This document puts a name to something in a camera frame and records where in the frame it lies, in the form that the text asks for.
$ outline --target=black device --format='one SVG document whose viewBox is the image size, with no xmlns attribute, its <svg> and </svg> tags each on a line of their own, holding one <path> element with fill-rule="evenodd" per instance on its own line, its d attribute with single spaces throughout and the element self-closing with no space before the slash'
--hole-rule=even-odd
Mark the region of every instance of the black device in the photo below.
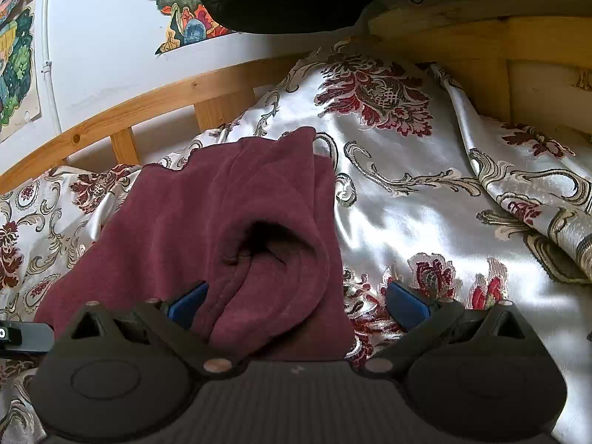
<svg viewBox="0 0 592 444">
<path fill-rule="evenodd" d="M 185 330 L 206 292 L 82 308 L 28 384 L 44 444 L 555 442 L 565 381 L 509 301 L 465 311 L 392 282 L 408 333 L 354 369 L 233 360 Z"/>
</svg>

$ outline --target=white satin fabric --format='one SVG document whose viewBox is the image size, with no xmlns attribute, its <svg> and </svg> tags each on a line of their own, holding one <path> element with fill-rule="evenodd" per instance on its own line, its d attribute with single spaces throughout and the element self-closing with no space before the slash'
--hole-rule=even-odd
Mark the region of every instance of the white satin fabric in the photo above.
<svg viewBox="0 0 592 444">
<path fill-rule="evenodd" d="M 489 285 L 495 281 L 496 298 L 501 295 L 516 302 L 565 376 L 568 400 L 554 436 L 563 443 L 589 444 L 592 342 L 586 336 L 592 330 L 592 286 L 585 258 L 588 247 L 579 245 L 591 233 L 587 231 L 589 209 L 583 194 L 579 200 L 565 199 L 577 185 L 585 186 L 590 173 L 577 155 L 534 132 L 532 141 L 508 143 L 504 137 L 514 141 L 511 136 L 516 133 L 520 133 L 518 141 L 526 140 L 522 133 L 528 130 L 503 128 L 499 122 L 479 117 L 459 85 L 437 67 L 432 68 L 436 82 L 399 59 L 392 65 L 388 55 L 365 58 L 356 52 L 353 46 L 338 44 L 301 60 L 277 88 L 241 117 L 197 136 L 186 149 L 160 163 L 181 169 L 190 153 L 204 146 L 252 136 L 278 139 L 299 127 L 314 127 L 316 152 L 331 157 L 336 172 L 335 218 L 345 283 L 374 296 L 354 310 L 347 309 L 346 297 L 346 310 L 363 317 L 372 302 L 384 303 L 381 289 L 389 276 L 419 289 L 434 284 L 436 276 L 438 289 L 467 307 L 476 302 L 490 305 Z M 537 147 L 541 152 L 534 155 L 537 143 L 542 144 Z M 475 158 L 469 160 L 473 148 L 479 153 L 473 152 Z M 489 172 L 482 170 L 483 162 L 490 163 Z M 580 181 L 574 183 L 572 174 L 524 175 L 548 169 L 568 169 Z M 512 170 L 523 174 L 511 175 Z M 32 319 L 34 308 L 27 306 L 31 304 L 27 296 L 37 288 L 36 295 L 42 297 L 51 285 L 42 287 L 43 279 L 63 275 L 75 264 L 99 237 L 139 172 L 137 168 L 115 172 L 103 178 L 99 190 L 89 187 L 92 205 L 81 202 L 80 188 L 72 191 L 81 179 L 80 171 L 62 167 L 35 181 L 40 187 L 34 207 L 47 198 L 46 211 L 61 211 L 53 230 L 45 225 L 35 232 L 36 221 L 18 226 L 18 243 L 29 265 L 17 272 L 17 286 L 0 293 L 4 318 Z M 16 210 L 26 185 L 30 184 L 3 197 L 13 211 L 10 220 L 17 223 L 34 211 Z M 560 229 L 555 226 L 552 234 L 567 254 L 537 232 L 548 235 L 558 208 L 577 214 L 566 215 L 567 224 Z M 41 207 L 38 213 L 49 220 Z M 40 270 L 48 262 L 46 249 L 56 233 L 63 250 Z M 584 272 L 568 255 L 583 263 Z M 28 273 L 31 262 L 36 273 Z M 475 298 L 479 292 L 482 301 Z M 363 358 L 398 334 L 395 324 L 374 334 L 356 332 L 360 349 L 353 349 L 352 355 L 362 355 L 364 339 L 369 342 Z M 10 366 L 5 362 L 2 367 L 2 442 L 35 442 L 44 432 L 22 384 L 34 370 L 9 371 Z M 490 382 L 487 375 L 482 378 L 483 385 L 499 384 Z M 490 416 L 483 424 L 495 425 L 503 418 Z"/>
</svg>

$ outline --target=maroon hoodie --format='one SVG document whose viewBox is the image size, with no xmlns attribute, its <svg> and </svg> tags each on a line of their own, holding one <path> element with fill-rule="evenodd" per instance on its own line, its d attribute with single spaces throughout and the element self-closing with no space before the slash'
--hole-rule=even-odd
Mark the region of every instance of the maroon hoodie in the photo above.
<svg viewBox="0 0 592 444">
<path fill-rule="evenodd" d="M 87 301 L 129 310 L 205 280 L 192 332 L 242 358 L 342 359 L 334 173 L 312 128 L 194 151 L 179 171 L 144 167 L 101 238 L 49 289 L 37 322 L 60 334 Z"/>
</svg>

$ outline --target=white pipe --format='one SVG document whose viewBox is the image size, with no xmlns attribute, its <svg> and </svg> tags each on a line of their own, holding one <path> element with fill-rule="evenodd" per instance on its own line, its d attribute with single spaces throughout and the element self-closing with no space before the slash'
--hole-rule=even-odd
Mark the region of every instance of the white pipe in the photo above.
<svg viewBox="0 0 592 444">
<path fill-rule="evenodd" d="M 60 118 L 57 114 L 56 96 L 53 93 L 53 82 L 51 81 L 51 60 L 49 59 L 49 42 L 47 38 L 47 3 L 48 0 L 43 0 L 43 12 L 41 14 L 41 45 L 43 47 L 43 79 L 45 81 L 45 88 L 47 90 L 47 99 L 49 100 L 49 113 L 51 122 L 53 124 L 53 132 L 56 136 L 61 134 Z"/>
</svg>

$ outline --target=bed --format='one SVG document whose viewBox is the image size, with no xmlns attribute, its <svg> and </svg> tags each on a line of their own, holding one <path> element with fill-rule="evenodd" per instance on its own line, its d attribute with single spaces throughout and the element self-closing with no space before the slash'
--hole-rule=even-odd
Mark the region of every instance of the bed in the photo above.
<svg viewBox="0 0 592 444">
<path fill-rule="evenodd" d="M 592 18 L 505 17 L 406 35 L 378 18 L 370 28 L 370 37 L 306 57 L 157 88 L 67 130 L 1 175 L 0 317 L 32 320 L 125 202 L 141 171 L 135 124 L 194 105 L 199 135 L 159 162 L 174 170 L 208 145 L 277 139 L 308 125 L 336 173 L 344 307 L 356 332 L 347 358 L 361 364 L 402 335 L 385 308 L 391 278 L 468 308 L 511 299 L 568 383 L 554 436 L 589 442 L 592 173 L 560 142 L 513 121 L 507 65 L 592 68 Z M 277 85 L 256 101 L 253 89 L 269 84 Z M 106 137 L 117 167 L 67 166 L 69 155 Z M 33 373 L 25 362 L 2 366 L 2 442 L 44 435 L 24 387 Z M 488 377 L 484 385 L 499 384 Z M 484 425 L 502 417 L 485 416 Z"/>
</svg>

